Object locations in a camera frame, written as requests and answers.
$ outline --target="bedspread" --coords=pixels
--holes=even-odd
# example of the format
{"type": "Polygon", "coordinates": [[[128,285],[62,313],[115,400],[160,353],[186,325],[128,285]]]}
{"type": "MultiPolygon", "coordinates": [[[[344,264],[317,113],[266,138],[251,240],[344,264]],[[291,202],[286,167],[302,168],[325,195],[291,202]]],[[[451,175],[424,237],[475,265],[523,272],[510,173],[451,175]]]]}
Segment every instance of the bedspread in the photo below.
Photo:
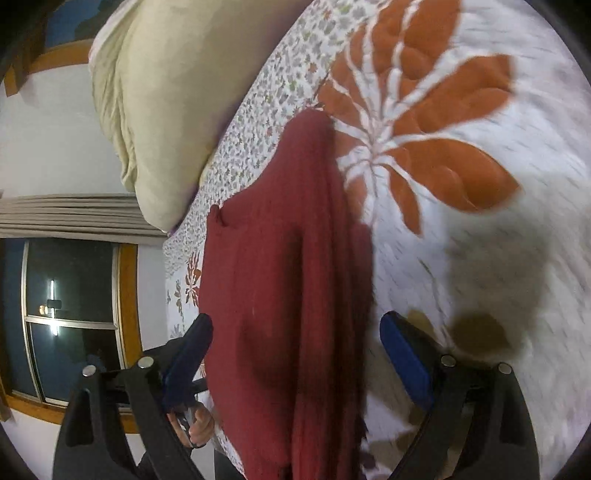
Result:
{"type": "Polygon", "coordinates": [[[550,479],[591,420],[591,88],[574,58],[523,0],[314,1],[164,245],[171,336],[199,311],[210,205],[258,177],[308,106],[333,117],[373,235],[363,474],[386,478],[421,421],[379,343],[396,310],[459,357],[513,365],[550,479]]]}

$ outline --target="orange leaf pattern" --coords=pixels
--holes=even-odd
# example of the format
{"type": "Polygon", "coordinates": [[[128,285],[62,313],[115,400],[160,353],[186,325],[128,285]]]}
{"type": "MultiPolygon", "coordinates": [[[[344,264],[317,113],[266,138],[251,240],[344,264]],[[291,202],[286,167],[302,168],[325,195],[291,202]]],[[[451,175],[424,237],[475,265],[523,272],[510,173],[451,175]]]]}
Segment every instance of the orange leaf pattern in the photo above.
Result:
{"type": "Polygon", "coordinates": [[[459,12],[460,0],[393,0],[353,33],[319,89],[319,102],[336,121],[335,151],[356,218],[373,218],[365,215],[366,200],[377,197],[384,173],[404,224],[416,235],[421,186],[440,202],[473,213],[499,206],[519,190],[494,158],[446,132],[486,118],[511,99],[507,55],[463,59],[434,81],[459,12]]]}

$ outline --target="finger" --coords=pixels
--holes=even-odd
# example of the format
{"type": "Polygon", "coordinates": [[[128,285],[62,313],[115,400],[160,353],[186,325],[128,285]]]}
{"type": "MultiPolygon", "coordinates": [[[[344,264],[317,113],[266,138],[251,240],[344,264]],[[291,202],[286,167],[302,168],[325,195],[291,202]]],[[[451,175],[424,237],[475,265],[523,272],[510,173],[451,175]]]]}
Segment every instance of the finger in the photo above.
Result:
{"type": "Polygon", "coordinates": [[[185,447],[190,447],[191,444],[189,442],[189,438],[187,437],[187,435],[185,434],[185,432],[183,431],[183,429],[179,425],[177,416],[174,413],[167,413],[166,416],[168,417],[168,421],[173,426],[173,430],[177,434],[177,437],[181,441],[181,443],[185,447]]]}
{"type": "Polygon", "coordinates": [[[211,421],[206,428],[202,429],[195,435],[191,435],[191,442],[197,446],[205,445],[213,436],[215,432],[215,422],[211,421]]]}
{"type": "Polygon", "coordinates": [[[202,403],[200,403],[195,409],[195,422],[198,424],[205,425],[207,422],[209,422],[211,416],[212,414],[209,413],[209,410],[202,403]]]}
{"type": "Polygon", "coordinates": [[[191,425],[191,428],[189,428],[189,436],[192,437],[201,435],[203,431],[215,428],[215,424],[216,422],[213,419],[213,417],[209,417],[209,419],[205,423],[198,423],[197,421],[195,421],[195,423],[191,425]]]}

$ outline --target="metal screw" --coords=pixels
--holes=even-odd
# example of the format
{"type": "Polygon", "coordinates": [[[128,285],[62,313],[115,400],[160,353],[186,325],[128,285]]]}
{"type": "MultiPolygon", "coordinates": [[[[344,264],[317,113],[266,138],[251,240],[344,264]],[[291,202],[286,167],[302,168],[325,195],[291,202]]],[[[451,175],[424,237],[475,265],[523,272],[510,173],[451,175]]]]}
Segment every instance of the metal screw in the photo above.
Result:
{"type": "Polygon", "coordinates": [[[451,355],[443,355],[441,358],[441,364],[444,367],[455,367],[456,359],[453,358],[451,355]]]}
{"type": "Polygon", "coordinates": [[[86,365],[82,369],[82,375],[85,377],[92,377],[96,373],[96,367],[94,365],[86,365]]]}
{"type": "Polygon", "coordinates": [[[154,359],[151,356],[143,356],[138,360],[140,368],[150,368],[154,364],[154,359]]]}
{"type": "Polygon", "coordinates": [[[509,375],[512,371],[513,369],[510,365],[504,363],[499,364],[499,372],[501,372],[503,375],[509,375]]]}

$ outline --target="red towel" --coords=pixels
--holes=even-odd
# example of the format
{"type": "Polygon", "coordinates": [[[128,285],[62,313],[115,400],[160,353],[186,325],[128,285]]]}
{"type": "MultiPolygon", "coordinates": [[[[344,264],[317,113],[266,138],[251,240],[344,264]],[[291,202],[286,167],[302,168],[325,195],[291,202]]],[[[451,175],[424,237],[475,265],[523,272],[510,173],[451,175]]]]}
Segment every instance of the red towel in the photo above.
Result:
{"type": "Polygon", "coordinates": [[[348,215],[332,122],[304,111],[207,219],[207,383],[248,480],[357,477],[370,299],[371,241],[348,215]]]}

